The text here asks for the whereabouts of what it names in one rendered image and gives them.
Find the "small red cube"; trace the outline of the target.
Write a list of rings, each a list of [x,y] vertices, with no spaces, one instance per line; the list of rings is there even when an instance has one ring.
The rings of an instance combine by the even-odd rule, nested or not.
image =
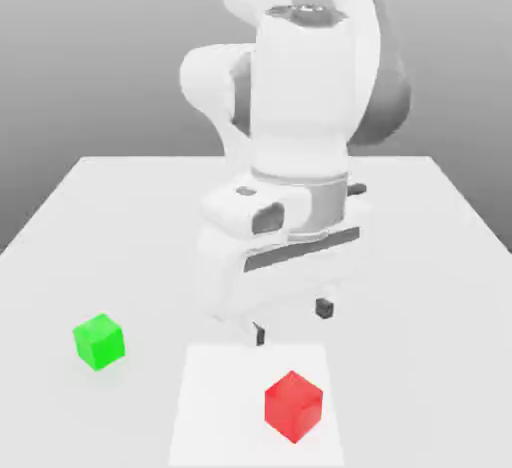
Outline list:
[[[265,391],[265,422],[296,444],[322,418],[323,390],[289,371]]]

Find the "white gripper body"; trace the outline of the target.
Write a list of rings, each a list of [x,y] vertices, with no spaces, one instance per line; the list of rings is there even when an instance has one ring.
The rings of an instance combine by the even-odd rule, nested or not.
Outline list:
[[[198,241],[195,297],[202,310],[224,321],[319,290],[357,266],[360,237],[361,228],[350,226],[314,242],[287,243],[282,234],[250,241],[208,227]]]

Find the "small green cube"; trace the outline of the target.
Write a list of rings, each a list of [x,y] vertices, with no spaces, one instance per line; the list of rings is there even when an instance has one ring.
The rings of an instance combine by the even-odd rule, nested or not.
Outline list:
[[[107,314],[99,314],[76,326],[73,337],[78,356],[94,371],[125,356],[122,328]]]

